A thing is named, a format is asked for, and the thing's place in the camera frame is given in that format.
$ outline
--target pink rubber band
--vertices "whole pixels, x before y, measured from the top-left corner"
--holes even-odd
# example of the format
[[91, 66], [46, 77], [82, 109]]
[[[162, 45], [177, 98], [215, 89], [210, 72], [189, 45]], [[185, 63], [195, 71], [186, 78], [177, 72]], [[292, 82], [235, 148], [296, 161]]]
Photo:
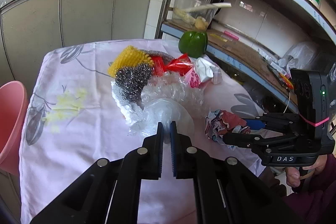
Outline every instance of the pink rubber band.
[[312, 125], [312, 126], [314, 126], [314, 127], [317, 127], [317, 126], [321, 125], [322, 123], [324, 123], [324, 122], [326, 122], [326, 121], [329, 120], [329, 117], [327, 117], [327, 118], [325, 118], [324, 120], [322, 120], [322, 121], [320, 121], [320, 122], [318, 122], [318, 123], [313, 123], [313, 122], [307, 120], [305, 117], [303, 117], [303, 116], [300, 114], [300, 112], [299, 112], [299, 115], [300, 115], [300, 117], [301, 117], [306, 123], [309, 123], [310, 125]]

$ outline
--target blue shelf edge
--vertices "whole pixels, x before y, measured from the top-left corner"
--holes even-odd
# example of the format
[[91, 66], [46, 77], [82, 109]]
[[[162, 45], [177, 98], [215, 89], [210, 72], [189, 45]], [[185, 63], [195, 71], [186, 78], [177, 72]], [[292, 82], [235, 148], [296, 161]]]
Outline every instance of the blue shelf edge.
[[[161, 31], [163, 33], [167, 33], [171, 36], [174, 36], [176, 38], [181, 38], [183, 31], [175, 29], [171, 26], [168, 26], [166, 24], [162, 24]], [[240, 63], [238, 60], [233, 58], [232, 56], [229, 56], [228, 54], [208, 45], [207, 52], [214, 55], [219, 60], [222, 60], [223, 62], [229, 64], [230, 66], [244, 72], [248, 76], [250, 76], [252, 79], [263, 85], [268, 91], [270, 91], [275, 97], [277, 97], [282, 103], [287, 105], [288, 103], [288, 97], [284, 96], [280, 91], [275, 89], [272, 85], [270, 85], [267, 81], [265, 81], [263, 78], [261, 78], [257, 73], [255, 73], [253, 70], [251, 70], [246, 65]], [[289, 102], [288, 108], [293, 111], [294, 113], [298, 113], [297, 106], [293, 104], [292, 101]]]

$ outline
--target human hand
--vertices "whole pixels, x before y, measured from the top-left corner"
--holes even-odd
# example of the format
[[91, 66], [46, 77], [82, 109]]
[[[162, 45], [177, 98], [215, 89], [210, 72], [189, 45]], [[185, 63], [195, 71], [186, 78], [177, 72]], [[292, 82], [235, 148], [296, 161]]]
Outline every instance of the human hand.
[[[317, 160], [312, 166], [302, 167], [303, 170], [315, 169], [314, 175], [318, 175], [321, 173], [326, 166], [328, 155], [318, 156]], [[286, 171], [286, 179], [287, 185], [290, 187], [299, 187], [300, 186], [300, 172], [295, 167], [287, 167]]]

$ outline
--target transparent plastic container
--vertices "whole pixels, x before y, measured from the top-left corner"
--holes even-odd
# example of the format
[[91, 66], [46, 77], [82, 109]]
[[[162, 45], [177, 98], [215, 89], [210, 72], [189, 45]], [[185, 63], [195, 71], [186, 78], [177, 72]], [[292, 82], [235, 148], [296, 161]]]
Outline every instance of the transparent plastic container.
[[191, 30], [205, 31], [217, 9], [186, 12], [185, 9], [194, 8], [208, 3], [201, 0], [175, 0], [172, 21], [177, 25]]

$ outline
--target crumpled paper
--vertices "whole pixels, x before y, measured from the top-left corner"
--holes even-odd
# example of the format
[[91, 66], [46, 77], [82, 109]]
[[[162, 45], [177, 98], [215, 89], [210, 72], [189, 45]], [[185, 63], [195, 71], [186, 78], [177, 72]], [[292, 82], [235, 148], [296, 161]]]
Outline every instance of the crumpled paper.
[[210, 111], [205, 118], [205, 136], [209, 140], [226, 145], [223, 141], [223, 135], [227, 132], [249, 134], [251, 130], [246, 125], [246, 121], [239, 118], [238, 115], [220, 109], [214, 112]]
[[193, 68], [184, 76], [184, 81], [188, 83], [191, 88], [198, 88], [202, 83], [206, 83], [209, 80], [215, 85], [221, 83], [221, 70], [202, 57], [197, 58]]

